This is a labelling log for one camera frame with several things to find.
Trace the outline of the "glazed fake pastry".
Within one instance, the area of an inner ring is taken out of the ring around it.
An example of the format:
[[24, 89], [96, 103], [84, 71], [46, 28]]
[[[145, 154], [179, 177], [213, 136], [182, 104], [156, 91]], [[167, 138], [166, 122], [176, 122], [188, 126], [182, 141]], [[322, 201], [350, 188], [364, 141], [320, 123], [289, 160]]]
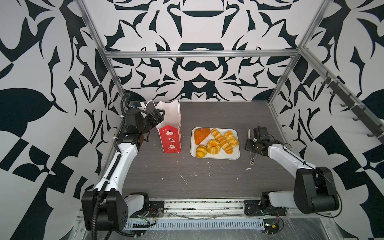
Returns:
[[232, 131], [228, 131], [224, 134], [224, 138], [232, 148], [239, 145], [239, 140], [235, 137]]

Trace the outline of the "ridged orange fake bread loaf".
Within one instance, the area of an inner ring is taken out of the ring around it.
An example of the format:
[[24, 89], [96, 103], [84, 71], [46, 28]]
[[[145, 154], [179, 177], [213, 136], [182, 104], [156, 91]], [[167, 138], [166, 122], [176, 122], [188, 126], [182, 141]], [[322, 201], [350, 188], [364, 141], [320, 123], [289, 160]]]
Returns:
[[232, 146], [227, 142], [224, 136], [217, 129], [212, 129], [211, 135], [220, 143], [222, 149], [225, 151], [226, 154], [233, 153]]

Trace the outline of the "red white paper bag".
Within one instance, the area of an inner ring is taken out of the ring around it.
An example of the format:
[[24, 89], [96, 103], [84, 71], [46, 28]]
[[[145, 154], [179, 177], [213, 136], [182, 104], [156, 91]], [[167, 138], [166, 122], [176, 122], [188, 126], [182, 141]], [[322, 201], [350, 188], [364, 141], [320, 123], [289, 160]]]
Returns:
[[164, 120], [156, 126], [165, 154], [182, 152], [181, 106], [179, 100], [170, 103], [148, 101], [143, 105], [147, 112], [153, 108], [164, 110]]

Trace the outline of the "yellow fake bread piece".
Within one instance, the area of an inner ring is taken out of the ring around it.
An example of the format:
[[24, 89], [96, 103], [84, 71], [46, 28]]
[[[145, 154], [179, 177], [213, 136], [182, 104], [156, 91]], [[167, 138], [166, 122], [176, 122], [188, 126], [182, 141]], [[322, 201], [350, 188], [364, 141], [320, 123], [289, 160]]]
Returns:
[[208, 154], [207, 147], [204, 145], [199, 145], [196, 149], [196, 157], [198, 159], [204, 158]]

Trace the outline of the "orange fake croissant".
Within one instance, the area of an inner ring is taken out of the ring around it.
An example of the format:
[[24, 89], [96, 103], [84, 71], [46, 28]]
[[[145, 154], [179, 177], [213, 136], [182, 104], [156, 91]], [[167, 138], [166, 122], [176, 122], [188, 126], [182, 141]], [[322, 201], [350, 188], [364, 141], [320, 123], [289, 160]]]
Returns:
[[194, 131], [194, 140], [196, 145], [200, 145], [211, 133], [209, 128], [198, 128]]

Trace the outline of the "yellow fake bread roll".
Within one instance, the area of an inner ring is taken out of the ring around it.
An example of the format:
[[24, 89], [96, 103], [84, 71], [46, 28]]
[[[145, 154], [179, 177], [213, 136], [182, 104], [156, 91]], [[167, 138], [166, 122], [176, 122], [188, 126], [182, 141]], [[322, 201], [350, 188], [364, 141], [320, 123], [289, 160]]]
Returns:
[[208, 141], [206, 147], [210, 155], [217, 155], [222, 149], [220, 142], [215, 139]]

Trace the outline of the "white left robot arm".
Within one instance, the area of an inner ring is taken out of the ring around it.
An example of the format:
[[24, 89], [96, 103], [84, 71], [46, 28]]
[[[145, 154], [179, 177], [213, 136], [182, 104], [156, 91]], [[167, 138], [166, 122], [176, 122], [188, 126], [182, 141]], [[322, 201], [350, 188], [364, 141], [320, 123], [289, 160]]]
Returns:
[[149, 208], [147, 193], [122, 196], [129, 168], [150, 133], [164, 121], [165, 111], [154, 109], [147, 113], [138, 108], [126, 110], [118, 135], [114, 137], [115, 155], [104, 176], [92, 191], [82, 196], [85, 226], [94, 239], [98, 231], [121, 231], [133, 214], [145, 214]]

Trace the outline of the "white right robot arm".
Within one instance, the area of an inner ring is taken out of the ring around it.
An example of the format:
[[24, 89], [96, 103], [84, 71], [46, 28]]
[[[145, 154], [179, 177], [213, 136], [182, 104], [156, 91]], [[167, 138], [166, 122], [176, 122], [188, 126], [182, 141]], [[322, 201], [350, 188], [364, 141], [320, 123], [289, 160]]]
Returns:
[[248, 137], [245, 145], [251, 153], [251, 161], [257, 156], [269, 157], [295, 178], [295, 184], [292, 191], [263, 192], [259, 201], [246, 200], [247, 216], [278, 216], [287, 209], [321, 217], [332, 211], [341, 214], [343, 202], [330, 169], [317, 167], [297, 156], [290, 144], [275, 139], [265, 127], [253, 131], [254, 137]]

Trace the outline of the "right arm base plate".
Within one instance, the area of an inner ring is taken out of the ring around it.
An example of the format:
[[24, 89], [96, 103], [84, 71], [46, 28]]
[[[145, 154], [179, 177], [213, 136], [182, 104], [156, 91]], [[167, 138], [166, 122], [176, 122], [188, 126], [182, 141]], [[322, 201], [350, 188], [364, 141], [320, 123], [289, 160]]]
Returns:
[[260, 200], [245, 200], [244, 201], [245, 215], [249, 217], [255, 216], [285, 216], [286, 208], [273, 207], [268, 199], [261, 198]]

